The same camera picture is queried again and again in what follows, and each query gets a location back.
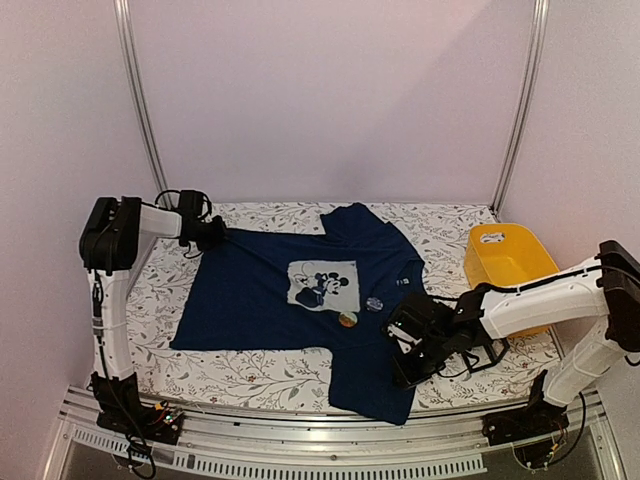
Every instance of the t-shirt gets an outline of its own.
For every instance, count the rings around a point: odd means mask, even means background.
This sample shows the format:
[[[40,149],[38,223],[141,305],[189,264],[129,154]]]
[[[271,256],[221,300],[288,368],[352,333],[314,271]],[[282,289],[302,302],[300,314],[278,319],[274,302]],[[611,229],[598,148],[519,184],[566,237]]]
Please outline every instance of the t-shirt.
[[[171,348],[324,347],[332,406],[403,424],[414,392],[393,384],[397,346],[381,327],[408,293],[424,293],[424,262],[362,204],[321,221],[323,235],[230,229],[202,257]]]

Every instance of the floral tablecloth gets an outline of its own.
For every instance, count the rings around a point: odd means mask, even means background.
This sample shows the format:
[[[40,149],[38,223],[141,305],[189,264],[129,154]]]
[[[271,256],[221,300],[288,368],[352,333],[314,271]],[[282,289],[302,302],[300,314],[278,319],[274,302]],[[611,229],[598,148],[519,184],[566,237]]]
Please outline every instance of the floral tablecloth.
[[[260,231],[323,233],[319,214],[339,204],[242,203],[215,205],[227,225]],[[463,260],[469,230],[494,222],[475,205],[369,204],[393,222],[426,262],[429,292],[457,296],[469,288]],[[140,390],[186,401],[288,411],[336,412],[327,399],[331,353],[300,351],[187,352],[169,349],[178,327],[198,258],[185,258],[174,240],[160,240],[142,269],[127,303],[130,349]],[[434,377],[417,387],[414,411],[473,406],[522,398],[544,367],[558,360],[547,333],[511,340],[497,367],[455,379]],[[462,371],[449,360],[443,375]]]

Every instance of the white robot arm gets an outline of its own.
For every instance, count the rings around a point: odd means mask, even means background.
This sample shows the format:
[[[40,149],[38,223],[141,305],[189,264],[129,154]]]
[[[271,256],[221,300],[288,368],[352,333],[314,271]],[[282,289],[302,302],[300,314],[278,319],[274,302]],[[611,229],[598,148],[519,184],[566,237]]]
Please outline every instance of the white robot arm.
[[[98,425],[145,440],[175,444],[182,417],[166,404],[146,407],[138,394],[129,352],[126,297],[129,272],[137,257],[140,234],[177,238],[181,246],[195,242],[201,251],[225,237],[220,217],[205,221],[211,202],[201,192],[179,192],[178,206],[167,210],[139,198],[101,197],[80,239],[80,255],[88,271],[94,335],[93,393],[100,403]]]
[[[437,374],[454,353],[471,372],[497,364],[505,337],[573,318],[596,317],[590,332],[560,362],[536,377],[529,404],[484,418],[491,444],[522,440],[568,425],[566,407],[629,352],[640,352],[640,264],[615,241],[558,274],[513,287],[478,285],[449,308],[429,296],[409,296],[393,312],[385,333],[400,345],[395,380],[404,387]],[[501,353],[493,343],[502,340]],[[482,346],[489,362],[471,365],[468,351]]]

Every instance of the graphic print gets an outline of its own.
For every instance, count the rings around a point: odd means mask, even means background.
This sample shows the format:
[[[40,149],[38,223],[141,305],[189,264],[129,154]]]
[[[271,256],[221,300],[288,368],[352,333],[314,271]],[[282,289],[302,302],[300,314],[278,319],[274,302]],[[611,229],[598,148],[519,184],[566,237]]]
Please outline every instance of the graphic print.
[[[289,264],[287,273],[288,303],[312,311],[360,311],[356,262],[297,261]]]

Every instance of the wall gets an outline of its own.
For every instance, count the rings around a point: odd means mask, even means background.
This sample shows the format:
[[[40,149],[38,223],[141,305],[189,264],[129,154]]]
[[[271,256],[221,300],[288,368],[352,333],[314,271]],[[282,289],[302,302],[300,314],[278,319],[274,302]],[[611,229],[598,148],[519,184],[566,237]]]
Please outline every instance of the wall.
[[[533,1],[131,2],[173,188],[488,203]]]
[[[640,258],[640,3],[551,3],[540,75],[503,219],[562,267],[616,239]],[[586,325],[562,329],[573,343]],[[640,369],[599,383],[629,478],[640,478]]]
[[[91,366],[79,235],[96,197],[154,187],[110,0],[5,0],[0,45],[0,477],[33,480]]]

